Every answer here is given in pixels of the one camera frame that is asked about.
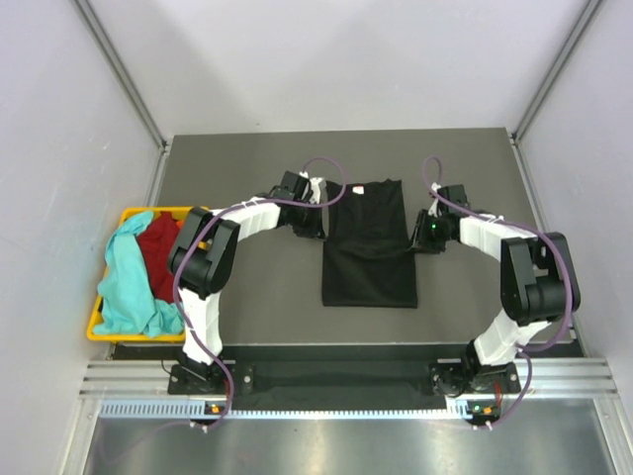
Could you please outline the black t-shirt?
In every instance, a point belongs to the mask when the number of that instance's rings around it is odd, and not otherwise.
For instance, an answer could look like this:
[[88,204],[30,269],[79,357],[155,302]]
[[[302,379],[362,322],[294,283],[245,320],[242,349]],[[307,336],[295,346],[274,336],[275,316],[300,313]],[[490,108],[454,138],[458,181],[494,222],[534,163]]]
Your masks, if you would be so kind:
[[326,307],[415,309],[416,267],[409,250],[400,180],[328,181],[328,231],[322,248],[321,301]]

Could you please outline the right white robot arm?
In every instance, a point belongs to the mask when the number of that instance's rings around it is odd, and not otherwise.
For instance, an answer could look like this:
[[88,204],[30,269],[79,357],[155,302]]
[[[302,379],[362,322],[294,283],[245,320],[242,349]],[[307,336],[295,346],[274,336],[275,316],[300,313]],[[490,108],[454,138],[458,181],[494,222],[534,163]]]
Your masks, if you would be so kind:
[[499,264],[501,310],[461,356],[464,384],[482,392],[535,335],[578,309],[580,286],[564,235],[473,211],[462,185],[433,183],[430,193],[434,201],[419,211],[409,250],[439,254],[455,241]]

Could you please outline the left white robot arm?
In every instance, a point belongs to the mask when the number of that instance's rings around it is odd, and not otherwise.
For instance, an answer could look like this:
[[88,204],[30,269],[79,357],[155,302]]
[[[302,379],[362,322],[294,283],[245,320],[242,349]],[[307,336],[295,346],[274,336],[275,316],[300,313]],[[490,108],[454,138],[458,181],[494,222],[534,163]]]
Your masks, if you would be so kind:
[[185,342],[180,364],[203,392],[224,383],[224,369],[213,357],[223,351],[220,297],[240,241],[290,227],[300,238],[325,238],[321,205],[324,179],[287,171],[270,192],[224,210],[194,207],[186,215],[167,258],[184,310]]

